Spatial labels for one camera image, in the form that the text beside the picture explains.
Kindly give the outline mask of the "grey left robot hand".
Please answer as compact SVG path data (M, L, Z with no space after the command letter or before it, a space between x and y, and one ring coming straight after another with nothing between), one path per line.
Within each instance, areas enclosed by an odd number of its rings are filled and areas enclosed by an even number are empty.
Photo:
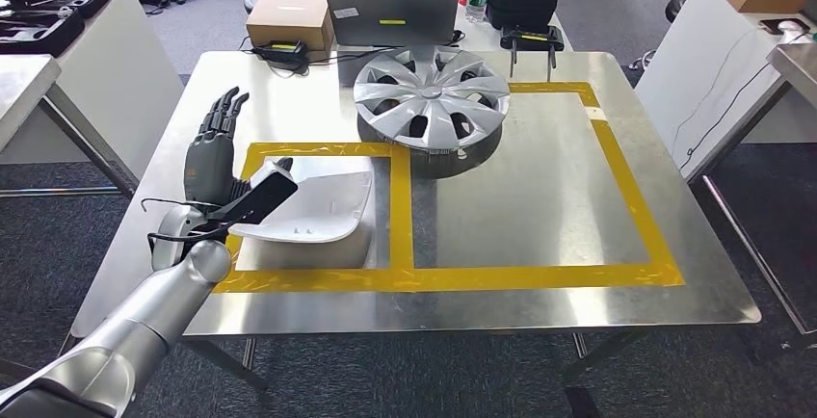
M263 217L298 190L291 176L278 167L255 181L233 175L237 120L249 98L239 87L218 97L205 114L185 157L185 198L206 203L212 212L221 211L231 219L248 212Z

